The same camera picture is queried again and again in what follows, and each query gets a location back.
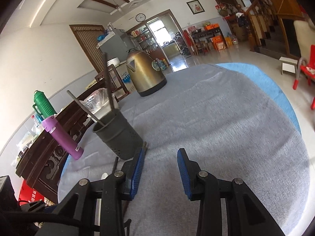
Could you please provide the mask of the dark chopstick six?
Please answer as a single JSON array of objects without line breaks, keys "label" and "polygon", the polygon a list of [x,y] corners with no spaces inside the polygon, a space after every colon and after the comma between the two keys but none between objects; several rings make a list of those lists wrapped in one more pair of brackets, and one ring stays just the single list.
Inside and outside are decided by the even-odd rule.
[{"label": "dark chopstick six", "polygon": [[98,124],[100,124],[102,127],[105,127],[105,124],[99,120],[92,112],[90,112],[81,102],[79,99],[77,99],[70,90],[67,90],[67,94],[79,105],[79,107],[86,112],[92,119],[94,119]]}]

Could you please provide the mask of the dark wooden sideboard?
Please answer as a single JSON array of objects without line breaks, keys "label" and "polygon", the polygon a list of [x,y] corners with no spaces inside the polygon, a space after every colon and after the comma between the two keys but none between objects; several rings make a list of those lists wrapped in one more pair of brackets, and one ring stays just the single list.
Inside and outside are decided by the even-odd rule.
[{"label": "dark wooden sideboard", "polygon": [[[73,100],[57,115],[64,130],[79,143],[85,131],[92,125],[88,114]],[[26,184],[53,203],[58,202],[58,184],[68,158],[68,153],[46,131],[28,148],[16,166],[16,175]]]}]

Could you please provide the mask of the white plastic spoon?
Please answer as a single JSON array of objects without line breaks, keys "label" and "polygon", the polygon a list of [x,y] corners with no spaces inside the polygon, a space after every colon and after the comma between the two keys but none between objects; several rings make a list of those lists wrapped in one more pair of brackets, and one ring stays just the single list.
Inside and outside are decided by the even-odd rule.
[{"label": "white plastic spoon", "polygon": [[108,177],[108,174],[107,173],[103,173],[103,175],[101,176],[101,179],[104,180]]}]

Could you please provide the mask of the small white step stool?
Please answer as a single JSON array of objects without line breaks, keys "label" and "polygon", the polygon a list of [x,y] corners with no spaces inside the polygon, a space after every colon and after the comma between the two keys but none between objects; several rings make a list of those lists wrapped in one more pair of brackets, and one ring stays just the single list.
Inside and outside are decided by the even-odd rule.
[{"label": "small white step stool", "polygon": [[287,58],[287,57],[280,57],[279,61],[281,62],[281,74],[287,72],[296,74],[296,66],[298,61],[295,59]]}]

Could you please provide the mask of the framed wall picture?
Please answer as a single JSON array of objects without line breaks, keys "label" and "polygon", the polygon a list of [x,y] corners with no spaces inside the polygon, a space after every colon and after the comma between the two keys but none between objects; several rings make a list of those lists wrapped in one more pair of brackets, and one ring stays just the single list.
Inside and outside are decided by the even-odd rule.
[{"label": "framed wall picture", "polygon": [[187,2],[186,4],[194,15],[205,12],[205,9],[202,7],[199,0],[192,0]]}]

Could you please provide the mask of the grey refrigerator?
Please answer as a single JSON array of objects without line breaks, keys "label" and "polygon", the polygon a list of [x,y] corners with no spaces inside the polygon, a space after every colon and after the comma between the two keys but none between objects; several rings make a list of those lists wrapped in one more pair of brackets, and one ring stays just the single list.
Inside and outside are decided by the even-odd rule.
[{"label": "grey refrigerator", "polygon": [[101,53],[107,53],[108,60],[118,58],[121,62],[125,61],[130,49],[135,49],[136,46],[123,29],[114,29],[100,41],[97,49]]}]

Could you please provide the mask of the dark chopstick five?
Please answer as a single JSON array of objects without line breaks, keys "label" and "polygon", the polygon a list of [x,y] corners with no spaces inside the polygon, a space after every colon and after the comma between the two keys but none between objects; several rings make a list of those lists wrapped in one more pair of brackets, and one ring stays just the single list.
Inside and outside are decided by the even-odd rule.
[{"label": "dark chopstick five", "polygon": [[109,105],[111,108],[111,112],[115,114],[115,107],[114,107],[114,102],[113,102],[113,97],[112,97],[111,81],[109,78],[106,52],[102,53],[102,58],[103,58],[103,64],[104,64],[104,79],[105,79],[105,85],[106,85],[107,95],[109,99]]}]

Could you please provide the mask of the dark chopstick three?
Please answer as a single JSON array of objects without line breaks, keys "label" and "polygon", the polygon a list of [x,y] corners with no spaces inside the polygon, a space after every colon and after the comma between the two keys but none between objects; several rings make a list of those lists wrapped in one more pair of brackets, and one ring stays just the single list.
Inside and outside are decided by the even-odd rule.
[{"label": "dark chopstick three", "polygon": [[113,165],[113,168],[112,168],[112,174],[116,172],[118,161],[119,161],[119,157],[115,157],[114,165]]}]

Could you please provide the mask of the white plastic basin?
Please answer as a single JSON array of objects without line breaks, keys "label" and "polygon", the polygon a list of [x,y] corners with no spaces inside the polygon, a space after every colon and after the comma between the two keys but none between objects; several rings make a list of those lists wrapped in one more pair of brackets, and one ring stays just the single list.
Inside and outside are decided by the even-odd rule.
[{"label": "white plastic basin", "polygon": [[[119,108],[118,102],[115,99],[113,100],[113,104],[114,104],[115,109]],[[109,99],[107,99],[107,101],[99,109],[93,112],[93,114],[98,119],[101,119],[103,118],[103,116],[107,115],[110,111],[111,111],[111,107],[110,107]],[[88,118],[91,118],[94,122],[96,122],[96,120],[94,120],[90,115],[88,115]]]}]

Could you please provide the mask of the dark grey utensil holder cup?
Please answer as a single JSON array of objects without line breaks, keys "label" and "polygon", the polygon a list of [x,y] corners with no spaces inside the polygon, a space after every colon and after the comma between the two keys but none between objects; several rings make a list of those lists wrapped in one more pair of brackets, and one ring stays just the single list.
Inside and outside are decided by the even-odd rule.
[{"label": "dark grey utensil holder cup", "polygon": [[119,109],[103,116],[95,123],[93,132],[121,159],[131,159],[141,149],[143,139],[129,124]]}]

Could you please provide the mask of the bronze electric kettle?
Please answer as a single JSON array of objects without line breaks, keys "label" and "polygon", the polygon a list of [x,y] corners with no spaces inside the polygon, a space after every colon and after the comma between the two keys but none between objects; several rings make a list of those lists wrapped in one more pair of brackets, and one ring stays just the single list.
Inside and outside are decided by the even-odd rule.
[{"label": "bronze electric kettle", "polygon": [[149,96],[167,84],[167,79],[158,64],[144,51],[129,49],[126,66],[131,81],[141,97]]}]

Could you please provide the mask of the wooden stair railing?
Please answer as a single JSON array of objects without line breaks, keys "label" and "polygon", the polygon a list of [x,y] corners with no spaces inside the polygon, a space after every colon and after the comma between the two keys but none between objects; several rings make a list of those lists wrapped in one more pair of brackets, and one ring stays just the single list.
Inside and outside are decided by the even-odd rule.
[{"label": "wooden stair railing", "polygon": [[271,38],[271,26],[274,25],[275,11],[271,0],[254,0],[245,11],[247,20],[247,34],[250,50],[262,47],[263,39]]}]

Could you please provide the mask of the purple thermos bottle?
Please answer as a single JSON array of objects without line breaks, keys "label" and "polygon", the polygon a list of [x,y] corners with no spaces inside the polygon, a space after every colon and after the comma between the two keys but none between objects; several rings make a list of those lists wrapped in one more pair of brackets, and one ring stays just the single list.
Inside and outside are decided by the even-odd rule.
[{"label": "purple thermos bottle", "polygon": [[63,147],[63,149],[78,160],[83,155],[83,148],[64,130],[54,115],[42,121],[44,129]]}]

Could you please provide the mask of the green thermos jug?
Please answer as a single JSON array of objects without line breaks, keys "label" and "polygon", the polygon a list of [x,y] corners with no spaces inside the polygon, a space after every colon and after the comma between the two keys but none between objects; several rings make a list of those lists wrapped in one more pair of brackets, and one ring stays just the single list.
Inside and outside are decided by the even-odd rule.
[{"label": "green thermos jug", "polygon": [[34,92],[33,109],[44,119],[57,114],[56,110],[45,96],[44,92],[36,90]]}]

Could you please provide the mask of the round wall clock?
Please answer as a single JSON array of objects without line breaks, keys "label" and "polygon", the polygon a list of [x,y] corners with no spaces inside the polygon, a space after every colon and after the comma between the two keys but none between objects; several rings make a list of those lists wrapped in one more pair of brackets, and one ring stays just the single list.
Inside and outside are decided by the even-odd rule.
[{"label": "round wall clock", "polygon": [[146,20],[146,16],[143,13],[138,13],[135,19],[137,22],[144,22]]}]

